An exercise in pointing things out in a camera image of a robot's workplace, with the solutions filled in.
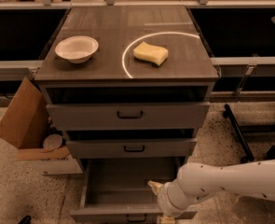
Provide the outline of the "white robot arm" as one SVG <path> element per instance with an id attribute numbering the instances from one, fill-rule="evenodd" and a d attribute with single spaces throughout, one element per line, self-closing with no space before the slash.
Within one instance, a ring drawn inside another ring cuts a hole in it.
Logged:
<path id="1" fill-rule="evenodd" d="M 172 182 L 149 181 L 148 186 L 158 198 L 163 222 L 181 216 L 190 205 L 219 191 L 275 202 L 275 160 L 225 167 L 189 162 Z"/>

